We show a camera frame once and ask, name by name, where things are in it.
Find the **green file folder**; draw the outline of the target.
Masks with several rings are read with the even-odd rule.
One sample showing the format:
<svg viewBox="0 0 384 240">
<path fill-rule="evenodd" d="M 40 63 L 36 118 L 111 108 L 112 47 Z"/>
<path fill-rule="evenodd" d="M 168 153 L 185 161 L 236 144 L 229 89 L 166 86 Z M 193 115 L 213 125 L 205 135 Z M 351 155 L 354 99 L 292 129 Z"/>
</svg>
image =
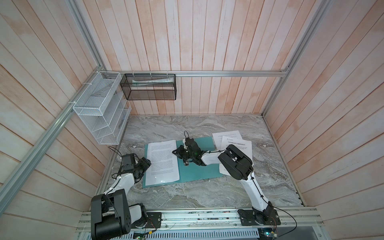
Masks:
<svg viewBox="0 0 384 240">
<path fill-rule="evenodd" d="M 216 150 L 212 137 L 196 138 L 195 142 L 198 144 L 198 146 L 202 150 L 208 150 L 208 151 Z M 143 188 L 166 186 L 166 185 L 186 183 L 186 182 L 192 182 L 192 181 L 198 181 L 198 180 L 220 178 L 223 176 L 223 174 L 221 174 L 219 171 L 219 164 L 213 164 L 213 165 L 202 167 L 194 163 L 189 163 L 188 166 L 185 166 L 183 161 L 181 159 L 178 159 L 178 166 L 179 166 L 179 175 L 180 175 L 180 179 L 178 181 L 147 186 L 146 185 L 147 172 L 146 172 L 143 179 Z"/>
</svg>

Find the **printed paper sheet front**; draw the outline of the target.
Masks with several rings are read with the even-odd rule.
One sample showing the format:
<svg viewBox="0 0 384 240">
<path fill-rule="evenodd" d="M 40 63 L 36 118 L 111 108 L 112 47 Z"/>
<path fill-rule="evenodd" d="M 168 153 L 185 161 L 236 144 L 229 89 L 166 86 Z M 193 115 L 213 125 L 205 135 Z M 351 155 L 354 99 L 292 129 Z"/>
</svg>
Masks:
<svg viewBox="0 0 384 240">
<path fill-rule="evenodd" d="M 151 161 L 151 166 L 146 171 L 146 187 L 180 180 L 178 158 L 173 154 L 176 149 L 176 140 L 148 144 L 147 159 Z"/>
</svg>

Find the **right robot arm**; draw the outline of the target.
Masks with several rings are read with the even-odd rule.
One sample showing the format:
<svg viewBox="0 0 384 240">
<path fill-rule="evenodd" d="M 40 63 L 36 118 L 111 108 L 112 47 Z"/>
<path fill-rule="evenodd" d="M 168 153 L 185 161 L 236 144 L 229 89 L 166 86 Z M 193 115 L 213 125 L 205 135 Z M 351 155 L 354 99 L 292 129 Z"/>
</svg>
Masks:
<svg viewBox="0 0 384 240">
<path fill-rule="evenodd" d="M 230 144 L 224 150 L 203 151 L 194 139 L 185 138 L 183 144 L 172 153 L 183 160 L 185 166 L 190 162 L 198 166 L 223 165 L 231 177 L 240 181 L 252 203 L 251 212 L 238 210 L 240 218 L 248 226 L 268 224 L 274 207 L 264 197 L 256 181 L 252 160 L 235 145 Z"/>
</svg>

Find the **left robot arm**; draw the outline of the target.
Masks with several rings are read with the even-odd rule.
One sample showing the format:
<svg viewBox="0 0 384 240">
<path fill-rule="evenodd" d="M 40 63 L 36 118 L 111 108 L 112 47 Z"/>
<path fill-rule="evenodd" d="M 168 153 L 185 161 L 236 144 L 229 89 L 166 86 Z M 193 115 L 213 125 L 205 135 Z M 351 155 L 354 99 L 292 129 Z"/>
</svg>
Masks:
<svg viewBox="0 0 384 240">
<path fill-rule="evenodd" d="M 91 201 L 91 238 L 109 240 L 128 234 L 132 228 L 144 228 L 148 215 L 142 203 L 129 205 L 127 193 L 144 176 L 151 161 L 136 154 L 122 156 L 116 180 L 103 194 Z"/>
</svg>

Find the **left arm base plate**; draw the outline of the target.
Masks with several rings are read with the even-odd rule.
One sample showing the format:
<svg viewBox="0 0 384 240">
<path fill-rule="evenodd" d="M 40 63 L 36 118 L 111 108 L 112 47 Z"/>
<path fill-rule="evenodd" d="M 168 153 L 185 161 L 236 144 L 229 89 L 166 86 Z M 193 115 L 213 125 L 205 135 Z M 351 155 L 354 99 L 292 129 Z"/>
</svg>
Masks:
<svg viewBox="0 0 384 240">
<path fill-rule="evenodd" d="M 149 212 L 146 217 L 141 217 L 139 220 L 132 224 L 133 229 L 152 228 L 158 229 L 161 227 L 162 213 L 161 212 Z"/>
</svg>

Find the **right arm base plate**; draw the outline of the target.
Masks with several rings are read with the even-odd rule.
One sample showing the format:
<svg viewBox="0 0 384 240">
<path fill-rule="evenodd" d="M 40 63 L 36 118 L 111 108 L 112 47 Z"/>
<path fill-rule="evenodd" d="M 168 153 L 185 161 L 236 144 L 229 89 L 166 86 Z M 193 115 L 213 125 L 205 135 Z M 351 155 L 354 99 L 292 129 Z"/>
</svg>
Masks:
<svg viewBox="0 0 384 240">
<path fill-rule="evenodd" d="M 258 210 L 239 209 L 238 214 L 242 226 L 279 226 L 281 225 L 278 212 L 273 209 L 269 213 Z"/>
</svg>

